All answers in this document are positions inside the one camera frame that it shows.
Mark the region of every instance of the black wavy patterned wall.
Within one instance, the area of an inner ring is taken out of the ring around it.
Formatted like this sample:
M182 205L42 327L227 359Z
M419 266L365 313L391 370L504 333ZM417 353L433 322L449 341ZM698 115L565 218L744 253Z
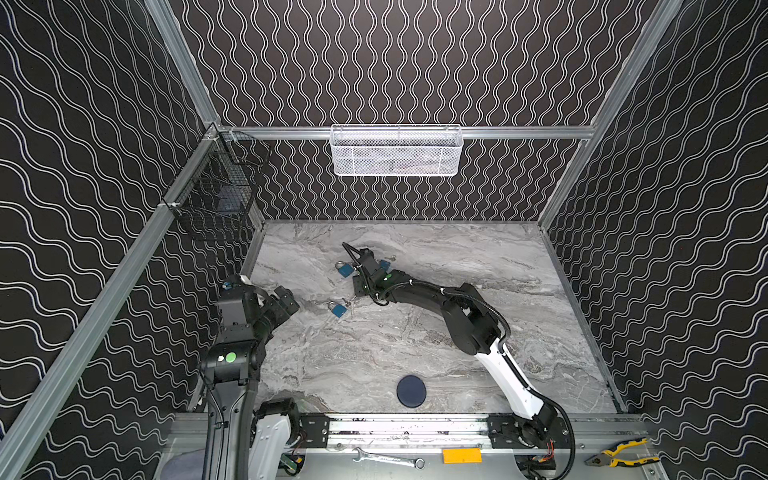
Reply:
M203 127L142 2L0 0L0 432Z
M222 122L584 125L654 0L173 0Z
M338 177L328 142L281 141L254 178L256 202L272 220L536 221L577 144L466 141L453 177ZM252 141L233 150L255 161Z
M219 286L247 248L169 230L23 478L152 478L216 337Z
M671 478L766 478L768 2L685 2L550 236Z
M204 126L139 0L0 0L0 433ZM150 478L247 245L172 230L25 478Z

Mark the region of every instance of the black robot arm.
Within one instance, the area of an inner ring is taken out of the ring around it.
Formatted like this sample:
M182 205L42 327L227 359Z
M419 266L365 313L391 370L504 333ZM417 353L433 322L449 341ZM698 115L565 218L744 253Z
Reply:
M272 402L255 414L257 387L266 343L299 304L282 286L270 295L240 276L224 288L219 333L200 364L210 407L203 478L274 478L283 445L298 435L298 410L293 402ZM254 435L261 419L271 422L270 442Z
M525 377L508 351L504 339L510 335L509 325L480 292L470 283L446 287L413 278L401 270L381 267L374 253L343 243L358 275L353 277L355 295L370 296L379 305L410 303L442 316L453 343L464 353L474 356L491 373L502 388L512 411L519 417L520 440L537 447L551 440L549 429L561 413L568 426L571 457L563 478L573 465L574 437L568 415L556 402L538 392Z

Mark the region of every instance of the yellow pliers handle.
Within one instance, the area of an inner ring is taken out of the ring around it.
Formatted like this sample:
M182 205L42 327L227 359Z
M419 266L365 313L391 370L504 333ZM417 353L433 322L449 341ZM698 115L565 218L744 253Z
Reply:
M620 458L614 458L613 460L611 460L611 463L609 463L608 466L609 467L639 467L647 463L656 463L656 462L659 462L659 458L656 456L638 458L637 460L622 460Z
M637 460L622 460L620 458L614 458L624 449L629 449L630 447L643 445L645 443L648 443L648 439L646 438L627 440L626 442L619 443L612 449L603 450L599 454L587 460L586 463L587 465L594 467L639 467L641 465L646 465L647 463L659 462L659 458L657 456L638 458Z

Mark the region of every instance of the gray marble table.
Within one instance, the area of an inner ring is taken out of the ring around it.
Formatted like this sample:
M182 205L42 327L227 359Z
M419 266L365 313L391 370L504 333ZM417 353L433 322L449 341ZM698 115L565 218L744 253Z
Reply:
M470 282L509 322L508 345L531 382L569 412L616 412L605 381L533 224L270 223L251 280L293 291L302 309L275 331L259 400L292 396L304 411L509 412L479 362L452 345L441 317L353 296L336 271L341 246L395 258L394 268L442 285ZM349 302L336 318L329 301ZM414 374L427 399L400 405Z

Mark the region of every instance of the orange block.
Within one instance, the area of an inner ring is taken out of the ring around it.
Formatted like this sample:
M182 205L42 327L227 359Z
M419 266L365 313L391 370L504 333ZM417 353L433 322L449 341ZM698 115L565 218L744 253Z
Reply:
M447 449L442 451L443 463L482 463L480 449Z

